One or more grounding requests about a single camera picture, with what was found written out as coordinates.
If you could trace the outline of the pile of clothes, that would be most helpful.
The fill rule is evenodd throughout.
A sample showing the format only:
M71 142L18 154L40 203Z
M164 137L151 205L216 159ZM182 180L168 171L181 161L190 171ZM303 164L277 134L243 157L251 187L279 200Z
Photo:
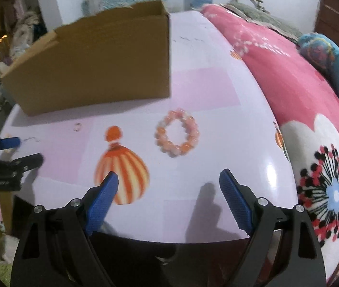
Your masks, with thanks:
M9 38L12 61L22 56L46 33L40 8L26 6L24 0L2 0L0 19Z

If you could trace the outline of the pink floral blanket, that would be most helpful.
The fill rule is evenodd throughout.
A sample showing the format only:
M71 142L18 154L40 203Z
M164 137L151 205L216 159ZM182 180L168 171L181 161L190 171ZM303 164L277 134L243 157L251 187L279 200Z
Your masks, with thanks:
M249 68L276 117L299 204L308 211L331 279L339 267L339 99L284 36L220 5L201 12Z

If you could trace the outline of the brown cardboard box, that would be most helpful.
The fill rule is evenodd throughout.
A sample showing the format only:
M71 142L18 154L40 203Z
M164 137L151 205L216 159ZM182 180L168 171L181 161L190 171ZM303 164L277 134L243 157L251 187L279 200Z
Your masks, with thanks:
M170 95L169 15L161 1L113 8L51 30L3 76L27 115Z

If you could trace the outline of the blue patterned blanket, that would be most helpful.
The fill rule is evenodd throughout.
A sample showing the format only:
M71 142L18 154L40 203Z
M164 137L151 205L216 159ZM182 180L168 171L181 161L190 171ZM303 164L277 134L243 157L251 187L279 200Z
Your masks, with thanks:
M329 81L339 98L339 47L318 33L302 35L297 45L300 55Z

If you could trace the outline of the grey green pillow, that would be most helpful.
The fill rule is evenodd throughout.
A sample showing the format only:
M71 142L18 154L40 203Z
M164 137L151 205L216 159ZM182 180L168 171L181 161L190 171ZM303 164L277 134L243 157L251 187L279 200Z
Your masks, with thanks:
M277 17L273 17L270 14L260 11L252 6L236 1L226 4L221 3L221 6L235 13L249 23L254 23L274 30L283 37L289 39L291 42L297 43L299 38L302 36L301 31L290 25L288 22L278 19Z

